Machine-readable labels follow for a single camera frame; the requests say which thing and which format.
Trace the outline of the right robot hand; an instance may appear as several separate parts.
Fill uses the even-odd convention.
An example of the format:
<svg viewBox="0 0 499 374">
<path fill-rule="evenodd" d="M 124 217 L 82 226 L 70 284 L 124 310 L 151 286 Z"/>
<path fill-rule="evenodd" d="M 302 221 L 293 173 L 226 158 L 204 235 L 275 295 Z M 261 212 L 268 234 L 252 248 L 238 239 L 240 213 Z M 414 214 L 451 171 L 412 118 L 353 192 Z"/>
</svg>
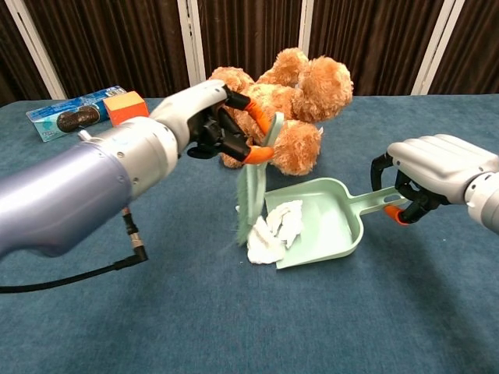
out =
<svg viewBox="0 0 499 374">
<path fill-rule="evenodd" d="M 394 142 L 372 160 L 373 191 L 389 167 L 397 168 L 396 191 L 410 201 L 405 209 L 384 208 L 394 221 L 413 224 L 439 206 L 463 205 L 474 221 L 498 233 L 497 154 L 448 134 Z"/>
</svg>

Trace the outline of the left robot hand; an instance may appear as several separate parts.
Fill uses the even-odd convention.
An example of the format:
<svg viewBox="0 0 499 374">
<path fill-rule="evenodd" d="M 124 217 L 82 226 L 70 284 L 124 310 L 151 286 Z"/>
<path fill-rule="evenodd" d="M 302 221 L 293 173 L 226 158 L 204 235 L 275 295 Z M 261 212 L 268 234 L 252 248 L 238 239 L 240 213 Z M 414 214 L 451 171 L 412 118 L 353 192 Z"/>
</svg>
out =
<svg viewBox="0 0 499 374">
<path fill-rule="evenodd" d="M 171 130 L 178 152 L 186 151 L 190 157 L 211 159 L 222 153 L 242 164 L 270 161 L 274 149 L 250 146 L 227 107 L 247 113 L 263 134 L 270 132 L 271 122 L 259 104 L 219 79 L 206 80 L 166 97 L 150 118 Z"/>
</svg>

